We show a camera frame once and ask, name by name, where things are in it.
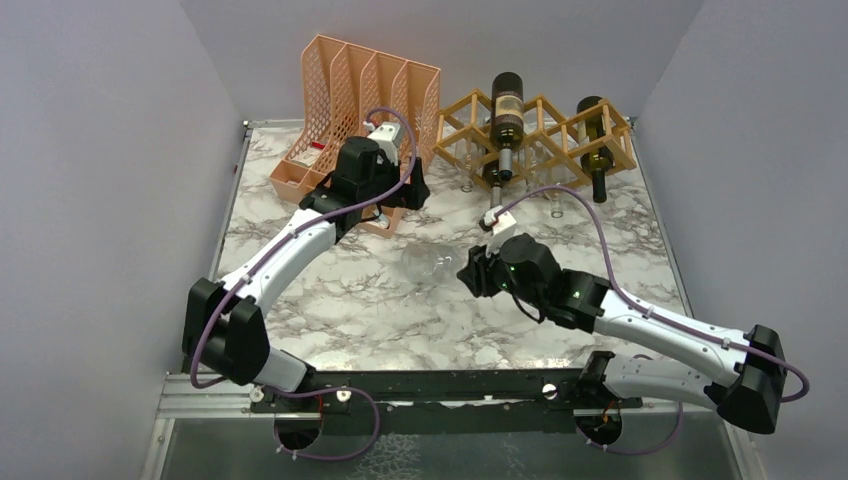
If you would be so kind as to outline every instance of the white marble surface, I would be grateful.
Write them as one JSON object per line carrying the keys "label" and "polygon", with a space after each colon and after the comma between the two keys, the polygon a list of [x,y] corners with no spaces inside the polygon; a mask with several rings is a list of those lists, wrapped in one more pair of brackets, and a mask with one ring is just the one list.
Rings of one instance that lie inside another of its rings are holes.
{"label": "white marble surface", "polygon": [[[299,133],[297,127],[254,131],[219,276],[250,259],[296,208],[277,197],[268,176]],[[477,227],[488,208],[485,192],[461,192],[456,170],[438,157],[426,181],[432,191],[426,206],[408,213],[393,238],[354,230],[303,271],[267,316],[272,346],[331,370],[582,367],[593,350],[644,351],[551,322],[536,324],[510,297],[475,299],[458,280],[437,286],[410,281],[399,268],[407,244],[438,242],[464,253],[485,239]],[[505,200],[523,191],[522,184]],[[682,313],[640,171],[609,178],[608,191],[609,201],[596,208],[619,282]],[[519,233],[547,244],[560,265],[606,277],[595,229],[576,201],[566,200],[560,219],[551,218],[545,199],[527,200],[514,213]]]}

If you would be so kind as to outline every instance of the clear glass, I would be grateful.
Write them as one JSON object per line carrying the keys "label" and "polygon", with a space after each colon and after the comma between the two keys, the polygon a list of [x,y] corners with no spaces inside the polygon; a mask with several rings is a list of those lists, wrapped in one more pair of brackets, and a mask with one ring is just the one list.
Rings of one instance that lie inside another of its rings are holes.
{"label": "clear glass", "polygon": [[439,243],[411,243],[400,256],[401,269],[411,281],[445,285],[463,267],[459,250]]}
{"label": "clear glass", "polygon": [[471,170],[471,166],[474,164],[476,151],[476,145],[468,140],[460,140],[454,144],[453,155],[458,160],[456,167],[461,178],[459,189],[465,193],[474,189],[474,172]]}

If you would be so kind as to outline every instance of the metal frame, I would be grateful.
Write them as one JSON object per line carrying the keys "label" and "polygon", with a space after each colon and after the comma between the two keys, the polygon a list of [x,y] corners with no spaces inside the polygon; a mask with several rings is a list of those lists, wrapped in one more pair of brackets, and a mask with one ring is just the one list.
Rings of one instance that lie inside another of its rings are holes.
{"label": "metal frame", "polygon": [[[210,277],[214,277],[218,264],[220,262],[221,251],[223,249],[224,239],[232,216],[233,207],[238,194],[238,186],[241,179],[241,172],[244,169],[244,162],[250,146],[253,129],[255,128],[270,128],[270,127],[288,127],[302,125],[303,121],[299,120],[264,120],[245,122],[245,137],[242,145],[242,151],[238,159],[237,175],[233,180],[233,186],[230,191],[229,205],[221,227],[220,236],[218,239],[218,248],[216,249],[213,258]],[[631,138],[633,143],[634,156],[638,159],[637,148],[637,130],[633,123],[634,135]],[[684,310],[687,315],[691,316],[691,306],[686,294],[683,279],[677,267],[677,261],[674,257],[674,251],[671,248],[669,239],[666,233],[665,225],[662,221],[662,216],[654,203],[651,196],[650,180],[645,175],[644,166],[642,167],[642,177],[645,182],[648,197],[654,208],[659,224],[660,232],[666,246],[666,251],[669,257],[672,272],[675,281],[680,291],[681,300]],[[212,377],[212,374],[201,374],[202,377]],[[165,467],[165,460],[169,451],[170,442],[173,436],[174,424],[177,419],[181,418],[274,418],[274,419],[300,419],[300,420],[317,420],[320,416],[317,413],[252,413],[250,386],[238,386],[232,383],[222,383],[210,389],[198,391],[195,390],[189,383],[188,375],[184,374],[168,374],[165,379],[162,395],[157,409],[157,416],[153,426],[150,445],[148,447],[147,457],[144,467],[141,472],[142,480],[158,480],[161,478]],[[644,408],[628,410],[627,415],[640,414],[656,414],[656,413],[671,413],[676,411],[677,405],[667,401],[649,401],[645,400]],[[684,412],[701,412],[705,411],[701,407],[684,406]],[[597,409],[575,409],[574,416],[597,415],[600,410]],[[765,480],[767,475],[762,465],[760,457],[757,453],[757,447],[754,444],[751,435],[737,427],[725,423],[727,430],[728,441],[734,452],[736,464],[742,478],[748,480]]]}

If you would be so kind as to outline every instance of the glass surface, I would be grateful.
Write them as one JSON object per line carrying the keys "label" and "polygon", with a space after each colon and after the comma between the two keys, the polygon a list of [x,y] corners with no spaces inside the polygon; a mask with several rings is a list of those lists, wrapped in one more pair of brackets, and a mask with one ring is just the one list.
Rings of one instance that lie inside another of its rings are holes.
{"label": "glass surface", "polygon": [[[644,448],[661,441],[673,413],[625,416],[616,446]],[[319,438],[322,453],[355,450],[364,437]],[[276,454],[268,419],[178,420],[164,479],[738,479],[727,433],[713,413],[687,413],[681,437],[643,457],[595,450],[576,434],[385,435],[348,462],[292,461]]]}

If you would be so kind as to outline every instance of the gray wall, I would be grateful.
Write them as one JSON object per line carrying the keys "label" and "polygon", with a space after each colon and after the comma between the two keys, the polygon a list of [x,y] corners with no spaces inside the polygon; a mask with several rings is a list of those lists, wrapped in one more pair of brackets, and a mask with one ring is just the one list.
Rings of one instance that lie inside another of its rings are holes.
{"label": "gray wall", "polygon": [[758,440],[775,479],[848,477],[846,19],[841,0],[707,0],[637,123],[695,314],[776,328],[812,380]]}
{"label": "gray wall", "polygon": [[0,478],[137,478],[240,117],[176,0],[3,0],[0,65]]}
{"label": "gray wall", "polygon": [[242,115],[268,119],[303,118],[300,54],[318,33],[440,67],[442,105],[514,70],[566,115],[587,95],[636,114],[703,0],[181,3]]}

